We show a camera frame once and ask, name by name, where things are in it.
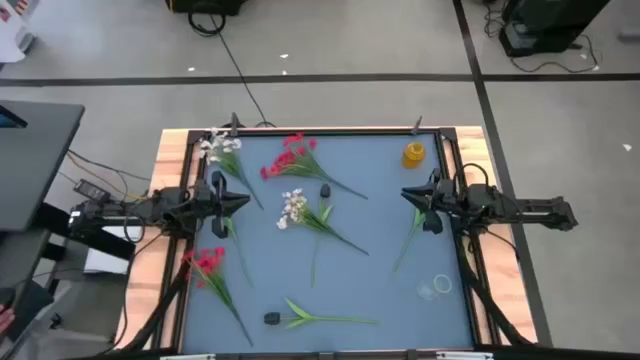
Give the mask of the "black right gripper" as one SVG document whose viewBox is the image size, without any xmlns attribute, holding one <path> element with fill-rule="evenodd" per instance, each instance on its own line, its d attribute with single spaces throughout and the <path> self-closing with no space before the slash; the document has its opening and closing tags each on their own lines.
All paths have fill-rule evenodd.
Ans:
<svg viewBox="0 0 640 360">
<path fill-rule="evenodd" d="M 424 230 L 434 234 L 443 231 L 443 223 L 438 211 L 448 212 L 455 205 L 454 182 L 442 176 L 436 168 L 429 176 L 427 184 L 401 189 L 403 197 L 419 212 L 425 213 Z"/>
</svg>

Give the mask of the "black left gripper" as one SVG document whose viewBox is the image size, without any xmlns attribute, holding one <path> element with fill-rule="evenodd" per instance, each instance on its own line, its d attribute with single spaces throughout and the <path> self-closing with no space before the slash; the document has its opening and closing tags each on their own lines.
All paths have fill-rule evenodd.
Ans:
<svg viewBox="0 0 640 360">
<path fill-rule="evenodd" d="M 225 225 L 223 215 L 223 195 L 226 201 L 225 214 L 234 214 L 250 201 L 250 196 L 247 194 L 225 193 L 226 184 L 226 178 L 220 171 L 212 172 L 209 182 L 198 180 L 195 184 L 196 217 L 201 224 L 204 224 L 204 220 L 212 216 L 211 231 L 221 239 L 228 237 L 228 227 Z"/>
</svg>

